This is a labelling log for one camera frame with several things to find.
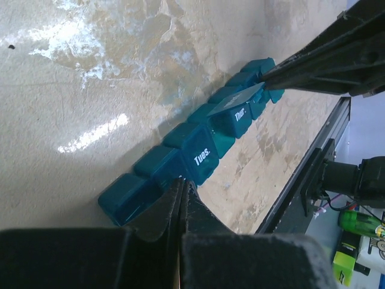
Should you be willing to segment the teal weekly pill organizer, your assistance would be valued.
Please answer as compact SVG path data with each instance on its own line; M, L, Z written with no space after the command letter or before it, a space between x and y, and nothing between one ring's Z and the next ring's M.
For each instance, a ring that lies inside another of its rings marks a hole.
M264 89L263 74L275 66L272 58L252 60L178 124L98 198L104 213L124 226L155 203L176 178L202 185L220 159L263 112L276 103L282 90Z

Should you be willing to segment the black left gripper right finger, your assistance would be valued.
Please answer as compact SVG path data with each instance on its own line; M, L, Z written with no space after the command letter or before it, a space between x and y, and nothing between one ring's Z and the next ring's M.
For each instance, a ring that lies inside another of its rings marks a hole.
M336 288L322 247L304 234L236 234L189 182L182 211L182 288Z

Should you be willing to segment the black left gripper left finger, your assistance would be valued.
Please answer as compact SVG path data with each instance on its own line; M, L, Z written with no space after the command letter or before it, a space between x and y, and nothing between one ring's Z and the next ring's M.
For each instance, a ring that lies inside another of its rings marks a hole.
M120 228L1 232L2 288L173 288L184 181Z

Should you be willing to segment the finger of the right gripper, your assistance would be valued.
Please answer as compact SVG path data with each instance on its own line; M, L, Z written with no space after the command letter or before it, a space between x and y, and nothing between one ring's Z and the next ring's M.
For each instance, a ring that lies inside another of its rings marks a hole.
M261 80L268 90L350 96L383 92L384 1L357 1Z

